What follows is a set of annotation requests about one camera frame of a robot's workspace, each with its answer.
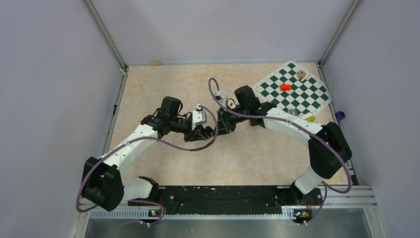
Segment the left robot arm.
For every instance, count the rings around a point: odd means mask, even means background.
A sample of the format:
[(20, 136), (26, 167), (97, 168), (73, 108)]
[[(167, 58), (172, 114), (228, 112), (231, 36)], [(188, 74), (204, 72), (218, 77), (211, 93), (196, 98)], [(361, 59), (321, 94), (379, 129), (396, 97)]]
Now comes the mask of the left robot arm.
[(83, 168), (81, 186), (76, 198), (76, 210), (87, 211), (80, 208), (81, 198), (91, 201), (94, 207), (101, 207), (106, 211), (114, 210), (124, 197), (123, 173), (156, 142), (189, 151), (187, 148), (163, 140), (163, 137), (171, 132), (182, 133), (186, 142), (212, 139), (194, 151), (204, 150), (212, 145), (217, 138), (217, 130), (210, 126), (204, 127), (207, 115), (215, 118), (211, 110), (197, 104), (195, 110), (181, 115), (182, 108), (183, 104), (179, 99), (164, 97), (161, 106), (153, 114), (143, 118), (136, 129), (113, 150), (98, 159), (90, 157)]

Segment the black earbud case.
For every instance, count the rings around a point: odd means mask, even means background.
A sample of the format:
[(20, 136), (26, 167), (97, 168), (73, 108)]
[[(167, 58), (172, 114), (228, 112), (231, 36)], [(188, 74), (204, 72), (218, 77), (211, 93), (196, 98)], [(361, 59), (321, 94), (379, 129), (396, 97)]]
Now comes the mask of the black earbud case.
[(210, 126), (206, 126), (205, 133), (207, 137), (213, 137), (214, 129)]

